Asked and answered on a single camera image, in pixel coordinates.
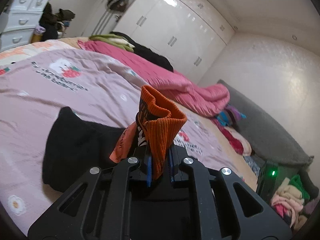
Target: yellow container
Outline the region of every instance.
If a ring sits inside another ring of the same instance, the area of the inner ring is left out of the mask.
[[[32,39],[31,39],[31,43],[41,41],[41,39],[42,39],[42,34],[41,35],[33,34]]]

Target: beige mattress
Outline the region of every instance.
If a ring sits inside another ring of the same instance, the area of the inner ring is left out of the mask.
[[[63,41],[67,43],[68,45],[80,49],[79,45],[77,44],[78,40],[81,41],[87,41],[87,37],[76,37],[76,38],[62,38],[58,39],[59,41]],[[181,106],[178,103],[175,103],[183,112],[191,112],[189,109]],[[238,169],[238,175],[242,176],[244,178],[244,181],[249,185],[250,188],[252,188],[254,191],[257,188],[257,177],[249,167],[249,165],[245,162],[243,157],[239,154],[237,154],[234,149],[231,147],[230,143],[228,140],[225,138],[225,136],[219,131],[216,125],[214,125],[209,119],[204,118],[202,116],[199,116],[199,120],[201,123],[211,132],[215,134],[217,137],[219,143],[221,144],[224,152],[229,156],[233,164],[236,166]]]

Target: rolled pink comforter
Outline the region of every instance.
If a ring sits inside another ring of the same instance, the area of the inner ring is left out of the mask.
[[[159,90],[167,98],[187,107],[193,112],[213,117],[230,100],[228,89],[222,84],[215,84],[207,88],[198,87],[179,72],[170,72],[144,58],[102,41],[78,41],[82,49],[99,52],[119,60]]]

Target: green cloth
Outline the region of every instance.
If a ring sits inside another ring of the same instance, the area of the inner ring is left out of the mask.
[[[290,179],[289,185],[295,186],[298,190],[300,190],[301,193],[302,193],[302,198],[304,198],[305,200],[310,200],[310,195],[309,195],[309,193],[304,189],[299,174],[294,175],[294,176]]]
[[[115,46],[115,47],[118,47],[120,49],[124,49],[126,51],[133,52],[133,49],[130,48],[129,46],[124,45],[124,44],[118,44],[118,43],[115,43],[113,41],[109,41],[108,38],[118,38],[118,39],[124,39],[124,40],[127,41],[127,39],[125,39],[124,37],[121,37],[121,36],[118,36],[118,35],[115,35],[115,34],[93,35],[93,36],[89,37],[89,40],[91,40],[91,41],[103,41],[105,43],[108,43],[108,44],[110,44],[112,46]]]

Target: ceiling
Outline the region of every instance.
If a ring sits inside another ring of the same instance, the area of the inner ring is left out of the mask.
[[[320,55],[320,15],[310,0],[208,0],[236,31],[285,40]]]

